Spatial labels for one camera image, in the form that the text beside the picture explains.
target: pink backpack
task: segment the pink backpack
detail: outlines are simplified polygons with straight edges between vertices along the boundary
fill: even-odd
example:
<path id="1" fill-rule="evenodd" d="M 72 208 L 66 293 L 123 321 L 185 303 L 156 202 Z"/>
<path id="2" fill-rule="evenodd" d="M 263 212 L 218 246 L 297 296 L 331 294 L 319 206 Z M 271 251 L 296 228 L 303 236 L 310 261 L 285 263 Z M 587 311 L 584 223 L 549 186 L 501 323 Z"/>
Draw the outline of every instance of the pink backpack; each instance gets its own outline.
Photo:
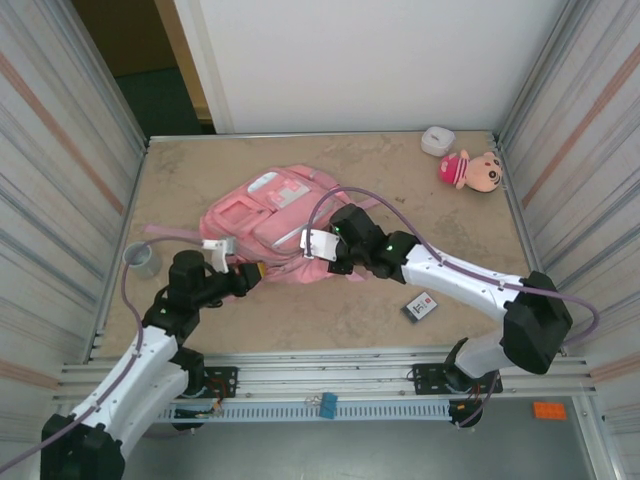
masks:
<path id="1" fill-rule="evenodd" d="M 200 219 L 200 235 L 235 237 L 237 259 L 264 262 L 267 280 L 322 280 L 331 276 L 327 262 L 304 258 L 300 235 L 318 200 L 337 186 L 330 175 L 304 165 L 271 168 L 214 203 Z M 351 199 L 342 192 L 326 200 L 313 228 L 326 227 L 331 215 L 347 203 Z M 368 200 L 359 205 L 368 208 L 376 203 Z"/>

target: table surface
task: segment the table surface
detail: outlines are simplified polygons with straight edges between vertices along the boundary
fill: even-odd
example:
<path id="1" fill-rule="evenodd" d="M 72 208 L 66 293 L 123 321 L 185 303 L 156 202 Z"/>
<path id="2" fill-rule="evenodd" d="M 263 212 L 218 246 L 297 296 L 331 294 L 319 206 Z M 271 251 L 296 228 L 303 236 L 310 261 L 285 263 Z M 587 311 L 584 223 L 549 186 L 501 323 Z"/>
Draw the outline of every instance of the table surface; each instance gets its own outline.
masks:
<path id="1" fill-rule="evenodd" d="M 458 132 L 454 151 L 471 156 L 489 150 L 487 132 Z M 456 190 L 442 183 L 438 160 L 420 149 L 419 133 L 184 139 L 152 143 L 147 155 L 127 244 L 153 238 L 152 223 L 197 229 L 215 200 L 272 166 L 306 164 L 345 186 L 372 190 L 397 206 L 427 240 L 484 267 L 526 275 L 527 264 L 505 192 Z M 387 232 L 403 225 L 385 207 L 370 210 Z M 127 292 L 142 313 L 167 281 L 172 256 L 189 248 L 178 242 L 154 246 L 163 269 L 150 280 L 127 279 Z M 135 334 L 118 279 L 101 356 L 122 354 Z M 310 285 L 263 282 L 243 299 L 205 309 L 186 346 L 202 353 L 450 345 L 498 324 L 444 294 L 428 291 L 438 307 L 417 324 L 400 309 L 419 287 L 372 278 L 334 277 Z"/>

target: blue block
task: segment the blue block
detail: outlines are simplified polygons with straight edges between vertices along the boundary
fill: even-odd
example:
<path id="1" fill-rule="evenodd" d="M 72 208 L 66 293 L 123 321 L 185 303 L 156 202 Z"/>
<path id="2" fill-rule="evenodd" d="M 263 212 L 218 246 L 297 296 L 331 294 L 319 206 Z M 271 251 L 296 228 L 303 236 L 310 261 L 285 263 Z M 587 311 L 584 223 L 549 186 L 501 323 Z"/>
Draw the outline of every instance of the blue block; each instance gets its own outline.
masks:
<path id="1" fill-rule="evenodd" d="M 336 417 L 336 405 L 338 403 L 338 396 L 333 393 L 325 392 L 322 394 L 320 400 L 320 413 L 318 414 L 322 418 L 328 418 L 333 420 Z"/>

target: plush doll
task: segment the plush doll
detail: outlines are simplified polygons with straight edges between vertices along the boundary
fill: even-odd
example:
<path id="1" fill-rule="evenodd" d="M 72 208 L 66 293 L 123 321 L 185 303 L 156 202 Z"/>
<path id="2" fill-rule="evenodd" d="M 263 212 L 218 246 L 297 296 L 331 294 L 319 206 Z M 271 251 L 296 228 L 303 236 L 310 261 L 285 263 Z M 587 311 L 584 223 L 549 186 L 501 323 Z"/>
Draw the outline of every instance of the plush doll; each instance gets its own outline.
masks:
<path id="1" fill-rule="evenodd" d="M 467 185 L 478 192 L 495 190 L 502 180 L 500 160 L 491 152 L 469 160 L 466 150 L 447 155 L 440 161 L 440 178 L 460 189 Z"/>

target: white wall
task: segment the white wall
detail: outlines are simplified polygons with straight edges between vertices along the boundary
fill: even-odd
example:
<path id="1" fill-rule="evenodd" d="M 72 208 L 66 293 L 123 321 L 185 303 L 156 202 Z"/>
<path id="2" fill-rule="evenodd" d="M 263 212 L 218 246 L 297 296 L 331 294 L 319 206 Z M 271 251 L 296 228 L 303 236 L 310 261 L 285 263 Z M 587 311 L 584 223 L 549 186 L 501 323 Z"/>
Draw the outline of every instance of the white wall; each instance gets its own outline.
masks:
<path id="1" fill-rule="evenodd" d="M 500 126 L 564 0 L 176 0 L 218 132 Z"/>

